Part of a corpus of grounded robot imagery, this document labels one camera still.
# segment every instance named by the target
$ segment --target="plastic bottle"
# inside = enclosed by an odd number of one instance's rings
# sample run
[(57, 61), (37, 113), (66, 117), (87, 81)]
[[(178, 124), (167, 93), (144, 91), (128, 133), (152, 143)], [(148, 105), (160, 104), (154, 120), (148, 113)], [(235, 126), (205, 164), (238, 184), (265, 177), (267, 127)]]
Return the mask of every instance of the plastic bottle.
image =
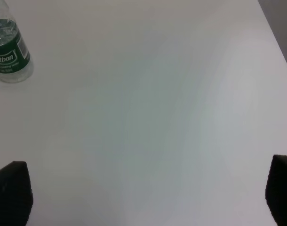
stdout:
[(9, 12), (8, 5), (0, 0), (0, 80), (17, 83), (33, 73), (30, 53)]

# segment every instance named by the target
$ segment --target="green bottle label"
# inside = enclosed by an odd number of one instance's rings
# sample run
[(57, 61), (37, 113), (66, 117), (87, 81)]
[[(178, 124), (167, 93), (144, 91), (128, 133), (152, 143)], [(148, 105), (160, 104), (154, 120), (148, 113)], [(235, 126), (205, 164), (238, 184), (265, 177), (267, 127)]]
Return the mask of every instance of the green bottle label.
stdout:
[(0, 46), (0, 73), (14, 73), (23, 69), (30, 61), (30, 53), (23, 41), (20, 31), (15, 24), (15, 28), (2, 27), (5, 32), (17, 30), (15, 37), (4, 45)]

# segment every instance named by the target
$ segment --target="clear plastic bottle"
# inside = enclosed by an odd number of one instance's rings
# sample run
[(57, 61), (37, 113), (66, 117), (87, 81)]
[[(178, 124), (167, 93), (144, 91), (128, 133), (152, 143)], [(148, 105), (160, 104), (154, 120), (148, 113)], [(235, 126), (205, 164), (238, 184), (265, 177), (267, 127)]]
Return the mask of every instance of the clear plastic bottle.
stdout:
[(9, 12), (8, 5), (0, 0), (0, 80), (17, 83), (33, 73), (30, 53)]

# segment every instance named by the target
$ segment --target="white tabletop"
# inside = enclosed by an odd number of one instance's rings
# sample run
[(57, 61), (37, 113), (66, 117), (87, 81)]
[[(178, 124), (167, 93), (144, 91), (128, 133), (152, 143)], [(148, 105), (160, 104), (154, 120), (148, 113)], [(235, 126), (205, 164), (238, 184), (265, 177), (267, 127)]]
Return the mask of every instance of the white tabletop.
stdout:
[(287, 64), (257, 0), (9, 0), (35, 72), (0, 82), (29, 226), (273, 226)]

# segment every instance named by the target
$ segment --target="table surface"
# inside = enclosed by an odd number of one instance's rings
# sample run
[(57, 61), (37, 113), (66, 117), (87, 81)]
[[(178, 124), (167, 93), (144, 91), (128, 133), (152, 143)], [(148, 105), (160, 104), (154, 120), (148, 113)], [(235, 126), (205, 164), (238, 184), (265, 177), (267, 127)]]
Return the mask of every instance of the table surface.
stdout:
[(0, 82), (29, 226), (275, 225), (287, 64), (257, 0), (9, 0), (33, 76)]

